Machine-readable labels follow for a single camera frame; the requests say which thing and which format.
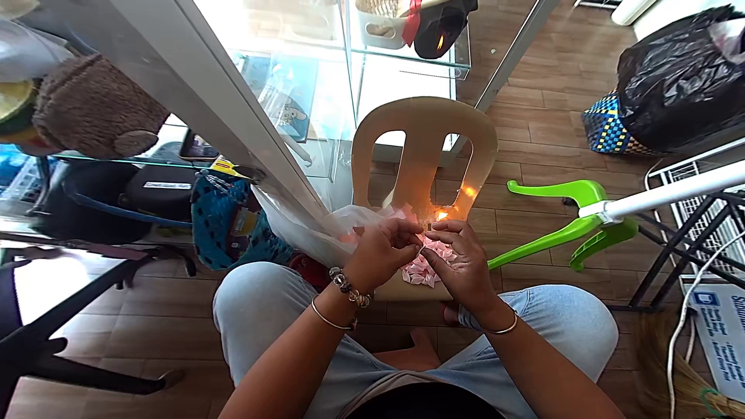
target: bracelet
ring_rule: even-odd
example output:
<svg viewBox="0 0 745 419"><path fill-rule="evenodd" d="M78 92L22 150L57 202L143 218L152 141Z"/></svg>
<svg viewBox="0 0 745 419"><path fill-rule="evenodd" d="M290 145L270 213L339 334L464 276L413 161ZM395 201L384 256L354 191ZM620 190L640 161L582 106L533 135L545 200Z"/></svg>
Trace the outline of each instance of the bracelet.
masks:
<svg viewBox="0 0 745 419"><path fill-rule="evenodd" d="M321 313L319 313L318 312L318 309L316 308L316 298L317 297L318 296L316 295L315 297L313 297L313 300L311 300L311 307L313 307L313 311L316 312L316 314L318 315L318 317L321 318L321 320L325 321L328 324L331 324L333 327L336 327L337 329L349 330L350 332L354 332L355 329L357 329L357 318L356 317L353 317L352 318L352 323L349 326L347 326L347 327L339 326L338 324L334 324L329 319L323 317L323 315Z"/></svg>
<svg viewBox="0 0 745 419"><path fill-rule="evenodd" d="M518 317L517 317L517 311L515 309L512 309L512 311L513 311L513 313L515 313L515 321L513 321L513 325L512 326L506 328L505 330L486 330L483 327L481 329L484 332L491 333L493 335L501 335L501 334L504 334L504 333L507 333L507 332L511 331L512 329L515 328L515 326L517 326L517 319L518 319Z"/></svg>
<svg viewBox="0 0 745 419"><path fill-rule="evenodd" d="M370 294L361 294L358 290L352 289L352 284L344 277L344 273L341 268L335 266L329 269L329 276L331 277L334 284L339 287L339 290L344 294L349 295L349 301L357 303L361 309L366 308L370 305L372 298Z"/></svg>

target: hand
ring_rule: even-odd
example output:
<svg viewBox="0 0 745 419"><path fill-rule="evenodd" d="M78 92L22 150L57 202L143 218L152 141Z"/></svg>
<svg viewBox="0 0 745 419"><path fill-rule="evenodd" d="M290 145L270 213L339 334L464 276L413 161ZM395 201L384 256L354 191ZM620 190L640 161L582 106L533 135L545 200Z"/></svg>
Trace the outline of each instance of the hand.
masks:
<svg viewBox="0 0 745 419"><path fill-rule="evenodd" d="M418 224L387 218L366 226L344 276L362 294L369 294L388 281L396 270L414 260L422 247L417 237L424 231Z"/></svg>
<svg viewBox="0 0 745 419"><path fill-rule="evenodd" d="M492 288L486 252L465 221L445 220L432 224L437 231L425 235L451 245L457 257L450 266L433 250L422 249L422 256L442 280L450 295L473 314L477 320L494 308L501 308L501 299Z"/></svg>

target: brown stuffed animal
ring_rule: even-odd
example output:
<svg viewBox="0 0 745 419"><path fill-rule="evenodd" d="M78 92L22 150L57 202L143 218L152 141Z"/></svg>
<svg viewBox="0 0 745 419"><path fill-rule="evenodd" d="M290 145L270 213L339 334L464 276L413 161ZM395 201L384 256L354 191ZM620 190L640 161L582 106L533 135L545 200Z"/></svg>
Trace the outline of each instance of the brown stuffed animal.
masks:
<svg viewBox="0 0 745 419"><path fill-rule="evenodd" d="M158 141L168 110L100 54L44 78L33 123L50 146L96 159L136 156Z"/></svg>

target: dark shirt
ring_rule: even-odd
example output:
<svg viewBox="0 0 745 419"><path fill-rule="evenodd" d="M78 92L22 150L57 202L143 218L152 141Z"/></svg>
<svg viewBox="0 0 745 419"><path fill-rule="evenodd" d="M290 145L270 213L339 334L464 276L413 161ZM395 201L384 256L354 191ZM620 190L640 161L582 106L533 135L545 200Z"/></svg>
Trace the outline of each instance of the dark shirt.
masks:
<svg viewBox="0 0 745 419"><path fill-rule="evenodd" d="M472 392L445 382L402 385L373 397L347 419L504 419Z"/></svg>

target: knee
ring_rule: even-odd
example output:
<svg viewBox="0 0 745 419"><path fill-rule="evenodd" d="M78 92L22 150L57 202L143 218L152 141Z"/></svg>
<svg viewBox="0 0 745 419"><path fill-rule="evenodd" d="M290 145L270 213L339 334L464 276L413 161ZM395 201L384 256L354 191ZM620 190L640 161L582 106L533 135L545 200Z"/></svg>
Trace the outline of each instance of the knee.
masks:
<svg viewBox="0 0 745 419"><path fill-rule="evenodd" d="M271 313L309 292L303 279L289 268L271 262L247 263L225 276L212 307L215 320L220 321L228 315Z"/></svg>
<svg viewBox="0 0 745 419"><path fill-rule="evenodd" d="M534 287L545 304L544 337L592 379L597 379L618 343L618 327L608 308L589 292L568 285Z"/></svg>

